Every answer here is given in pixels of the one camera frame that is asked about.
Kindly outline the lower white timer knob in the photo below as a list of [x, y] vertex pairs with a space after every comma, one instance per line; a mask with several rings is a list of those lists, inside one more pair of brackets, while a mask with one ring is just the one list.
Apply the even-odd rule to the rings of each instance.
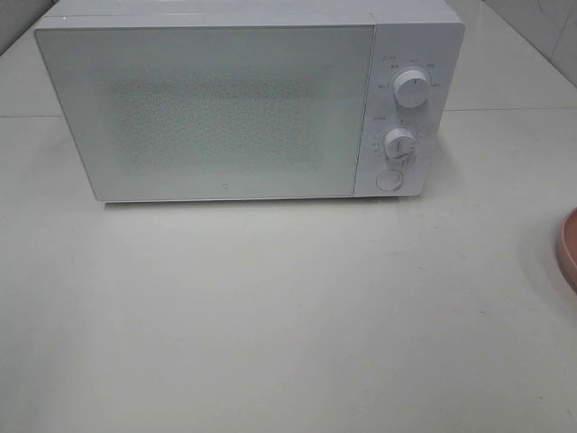
[[411, 155], [417, 149], [418, 139], [413, 130], [396, 127], [384, 134], [381, 143], [385, 156], [389, 160], [398, 160]]

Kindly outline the upper white power knob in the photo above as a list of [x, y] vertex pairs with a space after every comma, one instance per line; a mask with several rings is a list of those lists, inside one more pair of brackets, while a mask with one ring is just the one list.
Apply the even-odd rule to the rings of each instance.
[[416, 108], [427, 101], [432, 81], [424, 69], [409, 67], [401, 70], [392, 79], [392, 87], [394, 97], [400, 106]]

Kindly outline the pink plate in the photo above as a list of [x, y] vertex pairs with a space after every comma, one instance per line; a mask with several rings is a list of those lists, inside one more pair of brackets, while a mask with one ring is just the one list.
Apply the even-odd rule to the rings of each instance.
[[560, 222], [555, 244], [555, 256], [560, 272], [572, 288], [577, 291], [577, 209], [572, 209]]

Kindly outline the white microwave oven body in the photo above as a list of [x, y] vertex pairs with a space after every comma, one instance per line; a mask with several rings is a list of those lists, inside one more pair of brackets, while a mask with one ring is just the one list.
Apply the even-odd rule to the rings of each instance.
[[[39, 30], [65, 29], [337, 26], [370, 26], [374, 33], [353, 193], [325, 198], [416, 196], [426, 183], [465, 33], [443, 1], [60, 1], [40, 19], [34, 37]], [[393, 94], [392, 79], [409, 67], [424, 69], [432, 81], [427, 101], [416, 108], [400, 106]], [[418, 146], [389, 160], [381, 140], [396, 127], [413, 130]], [[403, 173], [403, 185], [384, 192], [376, 177], [390, 169]]]

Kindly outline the white microwave door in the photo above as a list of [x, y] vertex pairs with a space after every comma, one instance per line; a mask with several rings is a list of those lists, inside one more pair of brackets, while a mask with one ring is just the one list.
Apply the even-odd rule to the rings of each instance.
[[370, 26], [35, 33], [103, 202], [349, 197]]

